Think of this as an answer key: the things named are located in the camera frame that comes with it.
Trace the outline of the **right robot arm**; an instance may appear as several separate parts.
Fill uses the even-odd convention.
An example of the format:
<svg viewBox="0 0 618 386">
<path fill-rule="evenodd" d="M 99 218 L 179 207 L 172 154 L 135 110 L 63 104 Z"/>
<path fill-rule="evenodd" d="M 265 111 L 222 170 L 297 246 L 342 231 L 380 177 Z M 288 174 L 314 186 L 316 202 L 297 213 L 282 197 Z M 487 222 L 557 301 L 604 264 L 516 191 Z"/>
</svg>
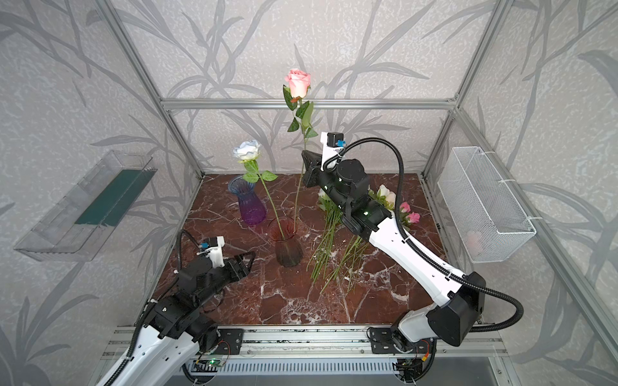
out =
<svg viewBox="0 0 618 386">
<path fill-rule="evenodd" d="M 321 153 L 302 152 L 304 185 L 320 187 L 352 234 L 392 258 L 430 295 L 433 303 L 429 307 L 408 311 L 391 325 L 395 349 L 407 353 L 416 343 L 430 339 L 459 347 L 470 332 L 500 331 L 519 322 L 524 315 L 521 302 L 486 287 L 478 273 L 466 274 L 437 257 L 408 233 L 395 210 L 370 196 L 370 177 L 365 168 L 359 160 L 345 156 L 371 141 L 362 138 L 346 144 L 342 133 L 322 133 Z M 500 323 L 478 325 L 487 296 L 511 304 L 513 315 Z"/>
</svg>

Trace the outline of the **white blue rose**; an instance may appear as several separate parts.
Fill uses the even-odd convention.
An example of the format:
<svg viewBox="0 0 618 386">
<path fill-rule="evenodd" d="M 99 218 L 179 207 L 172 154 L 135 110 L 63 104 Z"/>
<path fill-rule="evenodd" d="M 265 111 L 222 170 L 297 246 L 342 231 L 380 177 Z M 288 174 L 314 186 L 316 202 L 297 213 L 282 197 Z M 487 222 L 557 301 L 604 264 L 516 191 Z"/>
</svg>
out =
<svg viewBox="0 0 618 386">
<path fill-rule="evenodd" d="M 264 188 L 265 193 L 267 194 L 267 198 L 273 208 L 273 212 L 275 214 L 275 221 L 278 225 L 278 230 L 282 237 L 285 236 L 283 231 L 283 226 L 281 224 L 280 217 L 278 215 L 278 210 L 275 205 L 275 201 L 273 200 L 270 190 L 267 186 L 267 182 L 273 182 L 278 178 L 278 175 L 275 175 L 273 172 L 269 170 L 262 170 L 262 168 L 258 164 L 258 158 L 261 155 L 261 143 L 257 140 L 251 140 L 241 143 L 240 146 L 236 147 L 233 150 L 233 156 L 238 160 L 238 162 L 243 165 L 246 172 L 242 176 L 242 178 L 247 183 L 257 183 L 260 182 Z"/>
</svg>

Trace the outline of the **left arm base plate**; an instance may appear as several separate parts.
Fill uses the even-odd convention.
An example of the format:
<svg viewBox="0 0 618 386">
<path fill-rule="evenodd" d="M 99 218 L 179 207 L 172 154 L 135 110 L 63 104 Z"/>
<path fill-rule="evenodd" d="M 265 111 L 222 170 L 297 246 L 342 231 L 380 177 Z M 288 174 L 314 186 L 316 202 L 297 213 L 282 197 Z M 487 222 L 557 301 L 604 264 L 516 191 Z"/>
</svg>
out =
<svg viewBox="0 0 618 386">
<path fill-rule="evenodd" d="M 202 341 L 201 351 L 205 355 L 239 355 L 244 333 L 241 328 L 209 331 Z"/>
</svg>

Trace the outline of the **red smoky glass vase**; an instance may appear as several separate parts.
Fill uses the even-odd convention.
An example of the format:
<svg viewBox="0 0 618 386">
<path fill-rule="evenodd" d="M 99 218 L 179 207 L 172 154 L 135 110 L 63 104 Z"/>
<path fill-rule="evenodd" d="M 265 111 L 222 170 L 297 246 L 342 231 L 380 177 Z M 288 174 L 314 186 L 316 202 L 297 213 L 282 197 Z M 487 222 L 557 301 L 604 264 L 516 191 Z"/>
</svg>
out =
<svg viewBox="0 0 618 386">
<path fill-rule="evenodd" d="M 275 246 L 275 258 L 283 267 L 299 265 L 304 250 L 296 236 L 295 221 L 287 216 L 274 219 L 268 226 L 270 240 Z"/>
</svg>

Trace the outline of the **pink rose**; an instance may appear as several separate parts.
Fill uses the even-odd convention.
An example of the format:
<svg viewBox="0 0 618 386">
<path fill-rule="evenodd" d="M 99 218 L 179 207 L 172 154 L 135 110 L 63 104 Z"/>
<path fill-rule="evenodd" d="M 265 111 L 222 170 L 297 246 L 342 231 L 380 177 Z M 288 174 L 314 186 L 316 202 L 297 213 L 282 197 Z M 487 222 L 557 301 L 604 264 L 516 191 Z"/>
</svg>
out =
<svg viewBox="0 0 618 386">
<path fill-rule="evenodd" d="M 289 111 L 293 113 L 288 133 L 300 131 L 303 140 L 303 150 L 307 149 L 307 142 L 315 138 L 317 133 L 312 125 L 312 115 L 315 110 L 313 101 L 306 101 L 311 91 L 311 75 L 300 69 L 291 69 L 285 77 L 283 97 Z"/>
</svg>

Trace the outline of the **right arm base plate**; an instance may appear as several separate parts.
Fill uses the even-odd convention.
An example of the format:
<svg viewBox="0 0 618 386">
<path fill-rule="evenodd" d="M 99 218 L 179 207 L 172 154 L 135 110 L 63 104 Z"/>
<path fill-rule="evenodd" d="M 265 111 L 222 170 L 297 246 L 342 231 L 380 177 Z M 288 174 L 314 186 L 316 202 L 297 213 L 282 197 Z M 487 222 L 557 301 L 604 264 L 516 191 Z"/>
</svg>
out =
<svg viewBox="0 0 618 386">
<path fill-rule="evenodd" d="M 370 326 L 366 329 L 373 354 L 421 355 L 429 357 L 434 353 L 433 340 L 422 339 L 416 343 L 407 341 L 399 333 L 394 334 L 389 327 Z"/>
</svg>

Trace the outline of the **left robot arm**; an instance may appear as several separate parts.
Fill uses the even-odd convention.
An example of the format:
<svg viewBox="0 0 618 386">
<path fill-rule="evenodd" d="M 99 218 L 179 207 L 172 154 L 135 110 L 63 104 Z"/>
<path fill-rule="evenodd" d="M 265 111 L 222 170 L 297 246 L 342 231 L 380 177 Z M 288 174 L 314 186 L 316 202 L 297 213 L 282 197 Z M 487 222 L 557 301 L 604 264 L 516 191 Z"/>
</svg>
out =
<svg viewBox="0 0 618 386">
<path fill-rule="evenodd" d="M 164 385 L 178 371 L 194 385 L 201 385 L 205 378 L 193 376 L 194 363 L 219 353 L 223 360 L 209 361 L 210 366 L 219 368 L 230 356 L 239 354 L 243 330 L 219 329 L 204 306 L 223 294 L 226 286 L 249 276 L 256 253 L 226 258 L 224 245 L 221 236 L 198 242 L 188 231 L 179 231 L 173 283 L 145 305 L 129 346 L 99 380 L 100 385 Z"/>
</svg>

